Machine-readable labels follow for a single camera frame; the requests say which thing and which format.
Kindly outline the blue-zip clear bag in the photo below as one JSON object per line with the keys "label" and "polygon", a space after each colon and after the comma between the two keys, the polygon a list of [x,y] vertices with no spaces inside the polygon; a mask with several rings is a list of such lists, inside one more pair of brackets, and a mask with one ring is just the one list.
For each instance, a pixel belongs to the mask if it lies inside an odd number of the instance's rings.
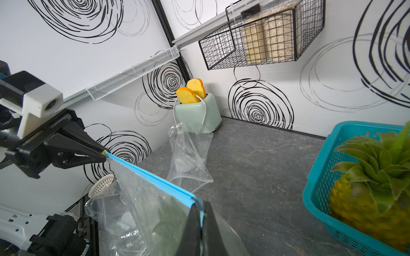
{"label": "blue-zip clear bag", "polygon": [[[193,193],[130,164],[107,151],[104,151],[103,154],[107,157],[107,161],[114,170],[122,195],[127,201],[130,213],[143,236],[143,241],[150,255],[155,255],[152,229],[159,221],[160,197],[173,196],[189,208],[189,210],[193,204],[199,207],[202,256],[202,220],[204,217],[203,203],[205,201],[200,200]],[[247,256],[249,253],[240,236],[216,211],[214,211],[214,214],[228,256]]]}

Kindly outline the clear zip-top bag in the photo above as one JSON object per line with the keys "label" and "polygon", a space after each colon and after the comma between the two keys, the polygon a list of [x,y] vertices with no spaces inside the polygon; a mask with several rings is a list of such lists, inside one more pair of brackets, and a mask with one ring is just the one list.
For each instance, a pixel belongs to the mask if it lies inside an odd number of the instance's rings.
{"label": "clear zip-top bag", "polygon": [[89,199],[85,213],[98,224],[101,256],[149,255],[117,182]]}
{"label": "clear zip-top bag", "polygon": [[200,123],[174,124],[168,131],[172,156],[167,180],[195,193],[214,180],[206,163],[214,133]]}

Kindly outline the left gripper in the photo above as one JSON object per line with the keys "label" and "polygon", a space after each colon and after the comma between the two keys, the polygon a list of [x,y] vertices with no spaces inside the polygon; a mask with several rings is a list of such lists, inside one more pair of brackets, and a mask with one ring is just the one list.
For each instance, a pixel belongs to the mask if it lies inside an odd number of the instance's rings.
{"label": "left gripper", "polygon": [[29,135],[20,139],[18,128],[4,131],[4,166],[17,166],[26,176],[40,178],[49,165],[70,169],[104,163],[106,148],[94,141],[74,110],[63,109]]}

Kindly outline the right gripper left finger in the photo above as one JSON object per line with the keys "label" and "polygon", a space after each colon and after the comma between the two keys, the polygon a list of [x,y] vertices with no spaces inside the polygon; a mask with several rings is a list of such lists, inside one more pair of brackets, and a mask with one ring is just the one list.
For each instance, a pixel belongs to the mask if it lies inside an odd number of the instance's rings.
{"label": "right gripper left finger", "polygon": [[201,255],[200,210],[196,204],[191,206],[186,226],[175,256]]}

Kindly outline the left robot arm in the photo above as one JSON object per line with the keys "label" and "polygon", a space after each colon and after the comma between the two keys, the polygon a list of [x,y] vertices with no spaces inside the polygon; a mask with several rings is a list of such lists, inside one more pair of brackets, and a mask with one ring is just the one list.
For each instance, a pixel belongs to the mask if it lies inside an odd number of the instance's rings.
{"label": "left robot arm", "polygon": [[[106,161],[105,148],[76,113],[62,108],[60,91],[1,62],[1,168],[17,166],[34,179],[48,166],[70,169]],[[32,214],[1,206],[1,242],[28,256],[87,256],[90,242],[70,213]]]}

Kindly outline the yellow pineapple green crown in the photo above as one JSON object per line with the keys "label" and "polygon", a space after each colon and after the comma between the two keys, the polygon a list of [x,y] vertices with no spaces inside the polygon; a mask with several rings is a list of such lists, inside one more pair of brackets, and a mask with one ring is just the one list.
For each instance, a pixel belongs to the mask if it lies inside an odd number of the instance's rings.
{"label": "yellow pineapple green crown", "polygon": [[330,215],[405,252],[410,246],[410,124],[379,136],[355,136],[335,148],[356,161],[332,168],[342,175],[329,195]]}

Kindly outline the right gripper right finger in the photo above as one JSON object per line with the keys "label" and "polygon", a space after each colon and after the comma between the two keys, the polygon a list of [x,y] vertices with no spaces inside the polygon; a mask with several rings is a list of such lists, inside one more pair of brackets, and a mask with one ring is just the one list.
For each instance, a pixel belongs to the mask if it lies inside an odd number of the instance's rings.
{"label": "right gripper right finger", "polygon": [[228,256],[222,236],[216,221],[212,206],[204,202],[204,217],[202,220],[203,256]]}

